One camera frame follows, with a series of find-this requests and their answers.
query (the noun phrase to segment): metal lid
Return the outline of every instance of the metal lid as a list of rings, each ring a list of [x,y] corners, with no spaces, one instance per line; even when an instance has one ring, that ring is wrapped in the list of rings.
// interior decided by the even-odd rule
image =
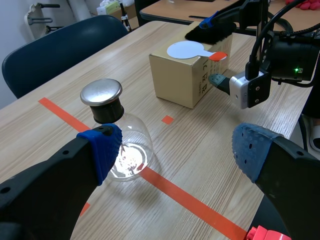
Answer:
[[[110,78],[99,79],[86,85],[80,94],[81,101],[91,107],[103,106],[119,98],[120,82]]]

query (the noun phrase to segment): blue chair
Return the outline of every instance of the blue chair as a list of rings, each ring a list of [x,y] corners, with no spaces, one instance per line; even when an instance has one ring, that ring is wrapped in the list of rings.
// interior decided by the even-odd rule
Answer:
[[[109,15],[63,27],[10,53],[2,63],[4,80],[21,98],[127,34]]]

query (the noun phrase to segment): glass jar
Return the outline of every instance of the glass jar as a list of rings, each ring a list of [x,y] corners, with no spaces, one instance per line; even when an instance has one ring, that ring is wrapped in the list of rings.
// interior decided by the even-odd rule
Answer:
[[[114,166],[107,178],[130,181],[152,161],[154,150],[144,122],[137,116],[125,113],[119,96],[121,84],[114,79],[100,79],[86,85],[80,94],[81,101],[90,106],[93,118],[101,124],[115,123],[122,130],[122,145]]]

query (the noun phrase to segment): wood grain surface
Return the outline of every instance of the wood grain surface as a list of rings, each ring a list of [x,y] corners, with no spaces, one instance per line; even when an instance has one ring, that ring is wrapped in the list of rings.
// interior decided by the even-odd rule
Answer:
[[[156,158],[150,168],[247,230],[263,194],[232,154],[235,126],[248,122],[289,138],[310,89],[272,84],[269,99],[240,110],[212,88],[194,109],[155,96],[148,55],[184,25],[150,22],[0,110],[0,181],[47,160],[77,131],[38,103],[43,97],[93,127],[82,88],[97,79],[121,82],[121,103],[149,129]],[[228,76],[244,70],[254,37],[235,34]],[[161,120],[169,115],[174,121]],[[224,235],[139,177],[105,181],[78,219],[77,240],[222,240]]]
[[[142,13],[164,18],[201,22],[202,19],[190,16],[210,17],[216,11],[231,5],[236,2],[236,0],[215,0],[214,2],[173,0],[172,2],[173,3],[169,2],[169,0],[157,1],[144,8]],[[276,14],[285,5],[285,0],[272,0],[269,6],[269,12]],[[310,28],[320,22],[320,9],[301,10],[299,8],[293,8],[282,18],[289,21],[294,31],[299,31]],[[277,24],[274,26],[274,29],[283,31],[283,28]]]

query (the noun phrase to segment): red object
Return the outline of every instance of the red object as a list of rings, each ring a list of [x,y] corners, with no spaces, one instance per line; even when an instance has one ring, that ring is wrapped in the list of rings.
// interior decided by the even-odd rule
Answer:
[[[262,226],[252,227],[246,236],[247,240],[291,240],[290,237],[272,230],[267,230]]]
[[[285,0],[285,4],[290,4],[294,0]],[[298,4],[295,6],[296,8],[300,8],[301,10],[317,10],[320,9],[320,0],[306,0],[303,3]]]

